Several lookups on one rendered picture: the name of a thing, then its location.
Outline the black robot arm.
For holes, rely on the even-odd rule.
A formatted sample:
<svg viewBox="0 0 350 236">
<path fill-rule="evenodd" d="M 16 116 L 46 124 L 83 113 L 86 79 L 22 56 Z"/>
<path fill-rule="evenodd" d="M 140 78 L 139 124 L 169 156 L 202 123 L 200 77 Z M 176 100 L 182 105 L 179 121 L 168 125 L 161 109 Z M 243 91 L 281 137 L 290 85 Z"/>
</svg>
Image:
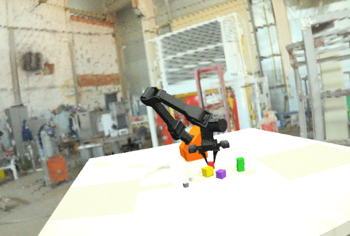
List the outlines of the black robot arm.
<svg viewBox="0 0 350 236">
<path fill-rule="evenodd" d="M 196 105 L 188 105 L 157 87 L 148 87 L 141 95 L 140 100 L 158 113 L 167 124 L 168 131 L 174 140 L 181 140 L 186 145 L 189 145 L 195 136 L 185 131 L 186 126 L 181 121 L 175 120 L 163 104 L 183 114 L 186 120 L 200 127 L 201 133 L 225 132 L 228 127 L 225 119 L 213 118 L 210 111 Z M 204 118 L 205 115 L 207 115 L 206 118 Z M 212 152 L 214 147 L 218 147 L 217 139 L 213 139 L 212 136 L 210 139 L 202 138 L 201 148 L 203 152 Z"/>
</svg>

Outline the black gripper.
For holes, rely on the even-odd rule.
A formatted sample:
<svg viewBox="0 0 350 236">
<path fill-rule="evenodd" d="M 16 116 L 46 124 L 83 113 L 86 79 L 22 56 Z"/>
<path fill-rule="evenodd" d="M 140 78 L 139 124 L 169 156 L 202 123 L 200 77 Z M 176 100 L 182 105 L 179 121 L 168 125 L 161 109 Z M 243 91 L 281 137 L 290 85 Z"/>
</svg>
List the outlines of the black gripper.
<svg viewBox="0 0 350 236">
<path fill-rule="evenodd" d="M 201 137 L 202 138 L 204 137 L 205 139 L 210 139 L 211 136 L 214 139 L 213 132 L 201 133 Z M 223 149 L 230 148 L 229 142 L 227 140 L 220 140 L 218 143 L 218 147 L 214 147 L 214 151 L 213 151 L 214 164 L 215 164 L 216 155 L 218 154 L 218 151 L 220 151 L 220 148 L 223 148 Z M 192 144 L 192 145 L 189 145 L 188 149 L 189 149 L 189 153 L 196 153 L 198 151 L 198 154 L 201 154 L 204 157 L 206 164 L 208 165 L 206 154 L 205 152 L 203 152 L 201 145 L 197 146 L 196 144 Z"/>
</svg>

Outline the purple cube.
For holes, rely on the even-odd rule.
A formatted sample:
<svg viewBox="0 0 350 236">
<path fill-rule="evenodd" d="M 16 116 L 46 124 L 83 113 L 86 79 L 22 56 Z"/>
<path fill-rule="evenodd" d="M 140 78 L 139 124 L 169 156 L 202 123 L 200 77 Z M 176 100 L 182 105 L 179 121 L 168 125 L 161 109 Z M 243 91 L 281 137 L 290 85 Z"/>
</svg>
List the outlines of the purple cube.
<svg viewBox="0 0 350 236">
<path fill-rule="evenodd" d="M 225 177 L 227 177 L 225 169 L 220 169 L 220 170 L 216 171 L 216 178 L 223 179 Z"/>
</svg>

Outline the yellow block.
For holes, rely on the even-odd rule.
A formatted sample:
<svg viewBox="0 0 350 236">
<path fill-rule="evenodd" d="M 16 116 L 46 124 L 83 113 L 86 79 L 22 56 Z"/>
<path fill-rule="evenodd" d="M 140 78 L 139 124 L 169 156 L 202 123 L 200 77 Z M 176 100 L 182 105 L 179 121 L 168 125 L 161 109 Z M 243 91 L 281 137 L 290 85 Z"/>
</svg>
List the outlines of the yellow block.
<svg viewBox="0 0 350 236">
<path fill-rule="evenodd" d="M 206 166 L 201 168 L 202 170 L 202 175 L 205 177 L 211 177 L 214 176 L 214 171 L 212 166 Z"/>
</svg>

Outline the green block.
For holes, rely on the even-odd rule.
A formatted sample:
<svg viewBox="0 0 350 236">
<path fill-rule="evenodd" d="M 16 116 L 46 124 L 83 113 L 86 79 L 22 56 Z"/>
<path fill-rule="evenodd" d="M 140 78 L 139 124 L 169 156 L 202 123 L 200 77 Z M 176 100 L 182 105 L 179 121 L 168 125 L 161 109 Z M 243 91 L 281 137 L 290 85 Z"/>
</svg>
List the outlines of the green block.
<svg viewBox="0 0 350 236">
<path fill-rule="evenodd" d="M 236 165 L 237 165 L 238 172 L 245 171 L 245 165 L 242 165 L 242 166 L 238 166 L 238 164 L 236 164 Z"/>
<path fill-rule="evenodd" d="M 237 158 L 237 159 L 236 159 L 236 162 L 237 162 L 238 166 L 245 165 L 245 162 L 244 162 L 244 158 L 243 158 L 243 157 Z"/>
</svg>

